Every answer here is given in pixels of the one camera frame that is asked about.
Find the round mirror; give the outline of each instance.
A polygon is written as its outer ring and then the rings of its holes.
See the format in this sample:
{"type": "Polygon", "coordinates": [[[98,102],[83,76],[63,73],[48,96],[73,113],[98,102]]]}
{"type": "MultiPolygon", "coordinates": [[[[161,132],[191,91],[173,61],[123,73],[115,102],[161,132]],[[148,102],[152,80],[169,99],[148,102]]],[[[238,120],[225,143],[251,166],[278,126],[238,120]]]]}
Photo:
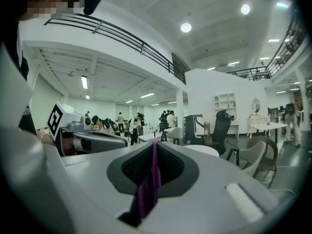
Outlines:
{"type": "Polygon", "coordinates": [[[259,114],[260,111],[260,101],[255,98],[253,99],[253,104],[252,104],[252,113],[259,114]]]}

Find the recessed ceiling light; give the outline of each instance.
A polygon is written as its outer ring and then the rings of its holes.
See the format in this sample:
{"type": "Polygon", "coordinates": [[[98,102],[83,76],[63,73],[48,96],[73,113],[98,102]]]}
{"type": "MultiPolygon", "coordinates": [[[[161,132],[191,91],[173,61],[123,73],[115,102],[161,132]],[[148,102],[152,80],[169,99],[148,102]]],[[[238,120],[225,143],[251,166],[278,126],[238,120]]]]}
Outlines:
{"type": "Polygon", "coordinates": [[[88,82],[86,76],[81,76],[82,86],[84,89],[88,89],[88,82]]]}
{"type": "Polygon", "coordinates": [[[144,95],[144,96],[141,96],[141,98],[145,98],[145,97],[148,97],[148,96],[152,96],[154,95],[155,93],[150,93],[150,94],[147,94],[147,95],[144,95]]]}
{"type": "Polygon", "coordinates": [[[238,63],[239,63],[239,61],[231,62],[231,63],[228,64],[228,66],[231,66],[231,65],[234,65],[234,64],[238,64],[238,63]]]}
{"type": "Polygon", "coordinates": [[[244,4],[241,8],[240,11],[244,14],[247,15],[250,12],[250,6],[248,4],[244,4]]]}
{"type": "Polygon", "coordinates": [[[282,2],[277,2],[276,5],[277,5],[278,7],[283,7],[283,8],[288,8],[288,7],[289,7],[287,4],[282,3],[282,2]]]}
{"type": "Polygon", "coordinates": [[[192,26],[189,23],[184,23],[181,25],[181,30],[185,33],[190,32],[192,29],[192,26]]]}

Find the white shirt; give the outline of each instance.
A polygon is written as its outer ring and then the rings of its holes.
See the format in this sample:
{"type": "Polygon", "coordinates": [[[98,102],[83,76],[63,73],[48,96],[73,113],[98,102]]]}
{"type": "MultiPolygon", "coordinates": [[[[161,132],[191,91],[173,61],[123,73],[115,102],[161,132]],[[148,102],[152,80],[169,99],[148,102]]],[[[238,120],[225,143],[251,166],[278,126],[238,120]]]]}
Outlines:
{"type": "Polygon", "coordinates": [[[176,118],[173,115],[168,115],[167,116],[167,122],[169,124],[169,127],[175,127],[175,121],[176,118]]]}
{"type": "Polygon", "coordinates": [[[118,115],[117,120],[118,124],[123,124],[123,115],[118,115]]]}
{"type": "Polygon", "coordinates": [[[135,122],[135,119],[136,117],[133,117],[131,119],[131,122],[130,122],[130,128],[129,128],[129,132],[132,134],[133,133],[133,130],[139,126],[141,126],[141,121],[138,120],[137,122],[135,122]]]}

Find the black office chair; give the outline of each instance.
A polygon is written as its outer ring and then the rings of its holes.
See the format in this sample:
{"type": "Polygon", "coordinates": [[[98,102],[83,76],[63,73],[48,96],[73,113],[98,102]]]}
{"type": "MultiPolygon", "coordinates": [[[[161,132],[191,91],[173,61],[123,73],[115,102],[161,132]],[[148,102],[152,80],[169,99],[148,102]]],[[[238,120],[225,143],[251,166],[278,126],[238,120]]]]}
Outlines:
{"type": "Polygon", "coordinates": [[[159,132],[161,133],[160,141],[167,141],[167,136],[166,136],[164,130],[166,130],[168,128],[169,128],[169,123],[162,122],[159,124],[159,132]]]}
{"type": "Polygon", "coordinates": [[[205,143],[206,146],[216,149],[221,156],[225,153],[225,137],[231,125],[231,118],[218,117],[215,120],[214,134],[212,136],[212,143],[205,143]]]}

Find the brown chair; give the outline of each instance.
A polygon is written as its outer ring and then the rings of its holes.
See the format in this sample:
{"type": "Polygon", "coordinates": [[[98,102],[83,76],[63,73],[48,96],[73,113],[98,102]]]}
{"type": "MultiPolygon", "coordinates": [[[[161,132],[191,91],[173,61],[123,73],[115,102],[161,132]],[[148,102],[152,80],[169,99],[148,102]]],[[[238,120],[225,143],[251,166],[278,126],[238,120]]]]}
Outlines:
{"type": "Polygon", "coordinates": [[[274,171],[274,175],[272,177],[272,180],[270,181],[269,187],[271,186],[271,183],[275,177],[276,174],[276,159],[277,159],[277,154],[278,154],[278,147],[275,144],[275,142],[267,137],[264,136],[259,136],[259,137],[254,137],[251,140],[248,141],[247,143],[247,148],[251,148],[254,145],[256,145],[259,141],[263,141],[267,143],[267,145],[270,145],[273,149],[274,155],[273,159],[267,158],[267,157],[262,157],[256,172],[254,174],[254,177],[257,175],[259,171],[274,171]]]}

